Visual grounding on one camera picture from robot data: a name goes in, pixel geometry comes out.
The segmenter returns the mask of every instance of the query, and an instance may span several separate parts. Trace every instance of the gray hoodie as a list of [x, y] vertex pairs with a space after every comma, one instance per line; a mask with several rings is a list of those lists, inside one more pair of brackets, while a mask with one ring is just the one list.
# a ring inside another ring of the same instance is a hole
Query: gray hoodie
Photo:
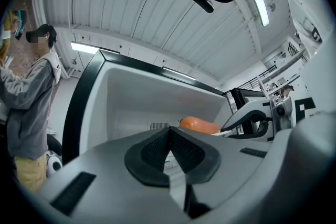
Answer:
[[47, 152], [50, 97], [60, 74], [54, 52], [38, 59], [24, 78], [0, 67], [0, 99], [9, 108], [7, 143], [11, 156], [37, 159]]

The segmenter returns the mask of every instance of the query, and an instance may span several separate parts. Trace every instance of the vent grille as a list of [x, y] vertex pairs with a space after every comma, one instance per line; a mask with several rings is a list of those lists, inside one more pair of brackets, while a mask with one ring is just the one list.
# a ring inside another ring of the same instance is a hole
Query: vent grille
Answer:
[[150, 129], [161, 129], [161, 128], [167, 128], [170, 127], [168, 122], [152, 122]]

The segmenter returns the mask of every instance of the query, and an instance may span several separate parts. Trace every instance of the fluorescent light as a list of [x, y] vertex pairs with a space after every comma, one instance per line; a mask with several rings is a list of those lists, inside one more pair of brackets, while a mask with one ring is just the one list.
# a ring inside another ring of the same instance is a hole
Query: fluorescent light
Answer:
[[96, 54], [98, 50], [98, 48], [96, 47], [91, 47], [90, 45], [81, 44], [77, 42], [71, 42], [71, 46], [73, 50], [83, 51], [89, 54]]
[[83, 43], [78, 43], [78, 42], [71, 42], [71, 46], [72, 46], [73, 50], [83, 51], [83, 52], [87, 52], [89, 54], [96, 54], [97, 50], [105, 50], [105, 51], [111, 52], [113, 54], [120, 55], [120, 52], [118, 52], [118, 51], [103, 49], [103, 48], [99, 48], [99, 47], [96, 47], [96, 46], [93, 46], [93, 45], [88, 45], [88, 44], [83, 44]]
[[170, 71], [170, 72], [173, 72], [173, 73], [179, 74], [179, 75], [181, 75], [181, 76], [184, 76], [184, 77], [186, 77], [186, 78], [189, 78], [189, 79], [192, 79], [192, 80], [196, 80], [196, 79], [193, 78], [193, 77], [190, 77], [190, 76], [188, 76], [188, 75], [186, 75], [186, 74], [183, 74], [183, 73], [181, 73], [181, 72], [175, 71], [175, 70], [173, 70], [173, 69], [170, 69], [170, 68], [167, 68], [167, 67], [162, 67], [162, 68], [165, 69], [165, 70], [168, 70], [168, 71]]
[[257, 5], [262, 25], [263, 26], [268, 25], [269, 19], [268, 19], [267, 9], [266, 9], [264, 0], [254, 0], [254, 1]]

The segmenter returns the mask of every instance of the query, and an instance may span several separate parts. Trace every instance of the khaki pants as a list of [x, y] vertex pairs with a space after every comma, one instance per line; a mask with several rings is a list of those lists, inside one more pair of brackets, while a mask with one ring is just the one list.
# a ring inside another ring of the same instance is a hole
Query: khaki pants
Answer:
[[20, 184], [32, 192], [39, 191], [47, 179], [46, 154], [35, 160], [15, 157], [14, 161]]

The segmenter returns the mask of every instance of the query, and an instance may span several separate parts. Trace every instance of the orange sausage-shaped object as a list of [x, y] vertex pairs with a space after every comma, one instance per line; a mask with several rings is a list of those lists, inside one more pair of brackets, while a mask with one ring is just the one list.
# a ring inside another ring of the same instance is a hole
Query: orange sausage-shaped object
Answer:
[[186, 117], [180, 122], [180, 127], [187, 128], [193, 131], [202, 132], [206, 134], [219, 133], [219, 125], [195, 117]]

